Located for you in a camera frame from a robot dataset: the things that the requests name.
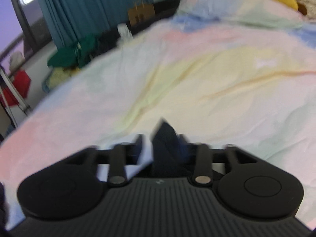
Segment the dark grey hooded sweatshirt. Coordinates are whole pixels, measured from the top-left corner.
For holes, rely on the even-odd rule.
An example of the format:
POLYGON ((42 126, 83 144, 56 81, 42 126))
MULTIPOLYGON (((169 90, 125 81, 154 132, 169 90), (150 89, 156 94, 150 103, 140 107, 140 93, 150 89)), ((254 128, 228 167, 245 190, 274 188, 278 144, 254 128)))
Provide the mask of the dark grey hooded sweatshirt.
POLYGON ((159 122, 151 144, 152 172, 155 177, 181 178, 190 174, 186 169, 190 159, 188 143, 164 119, 159 122))

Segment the white tripod stand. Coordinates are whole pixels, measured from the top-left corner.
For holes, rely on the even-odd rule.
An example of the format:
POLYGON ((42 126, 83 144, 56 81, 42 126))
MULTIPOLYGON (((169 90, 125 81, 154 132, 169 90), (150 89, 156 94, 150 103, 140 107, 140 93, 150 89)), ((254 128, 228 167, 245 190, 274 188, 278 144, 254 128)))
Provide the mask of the white tripod stand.
POLYGON ((31 106, 25 100, 30 86, 31 79, 24 70, 18 70, 11 80, 1 66, 1 105, 6 109, 14 128, 17 128, 18 124, 11 111, 12 106, 17 106, 25 115, 32 111, 31 106))

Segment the pale yellow garment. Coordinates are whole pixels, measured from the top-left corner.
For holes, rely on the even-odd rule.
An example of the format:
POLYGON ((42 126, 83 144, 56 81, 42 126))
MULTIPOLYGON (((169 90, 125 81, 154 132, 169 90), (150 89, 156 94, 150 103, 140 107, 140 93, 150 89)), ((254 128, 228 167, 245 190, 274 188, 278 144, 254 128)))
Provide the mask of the pale yellow garment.
POLYGON ((75 69, 64 69, 64 68, 53 68, 51 72, 47 75, 47 77, 42 82, 42 90, 46 94, 51 92, 53 89, 58 87, 59 85, 66 82, 69 78, 76 75, 81 71, 80 68, 75 69))

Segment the pastel multicolour bed sheet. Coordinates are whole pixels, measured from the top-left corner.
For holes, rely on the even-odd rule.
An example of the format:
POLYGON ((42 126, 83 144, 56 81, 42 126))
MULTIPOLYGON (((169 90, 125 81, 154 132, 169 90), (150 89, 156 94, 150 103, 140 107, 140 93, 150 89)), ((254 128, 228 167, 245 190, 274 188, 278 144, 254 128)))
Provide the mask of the pastel multicolour bed sheet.
POLYGON ((27 176, 88 146, 150 135, 235 144, 299 179, 315 227, 315 21, 273 0, 181 0, 176 14, 92 60, 1 145, 7 229, 27 176))

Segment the green garment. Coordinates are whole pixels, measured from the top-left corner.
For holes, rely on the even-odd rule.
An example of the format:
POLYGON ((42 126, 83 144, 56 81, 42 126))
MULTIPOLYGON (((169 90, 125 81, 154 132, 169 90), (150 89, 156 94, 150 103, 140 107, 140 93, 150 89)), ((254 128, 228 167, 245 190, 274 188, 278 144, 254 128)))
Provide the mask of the green garment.
POLYGON ((98 48, 98 37, 90 35, 69 46, 58 49, 48 59, 47 66, 62 69, 81 69, 95 57, 98 48))

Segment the teal curtain right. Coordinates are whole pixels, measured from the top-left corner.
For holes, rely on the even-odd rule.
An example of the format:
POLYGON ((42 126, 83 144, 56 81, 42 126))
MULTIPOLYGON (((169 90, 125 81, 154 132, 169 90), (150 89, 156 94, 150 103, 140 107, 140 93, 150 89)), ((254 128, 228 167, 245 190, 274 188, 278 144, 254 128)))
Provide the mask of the teal curtain right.
POLYGON ((127 22, 128 9, 153 0, 38 0, 55 46, 60 49, 127 22))

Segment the dark window frame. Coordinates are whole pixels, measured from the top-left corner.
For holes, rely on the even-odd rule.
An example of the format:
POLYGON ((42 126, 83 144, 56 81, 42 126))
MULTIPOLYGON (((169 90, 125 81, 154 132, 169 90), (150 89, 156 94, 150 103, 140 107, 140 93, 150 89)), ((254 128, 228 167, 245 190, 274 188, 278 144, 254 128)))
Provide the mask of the dark window frame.
POLYGON ((52 41, 38 0, 1 0, 1 63, 19 51, 28 60, 52 41))

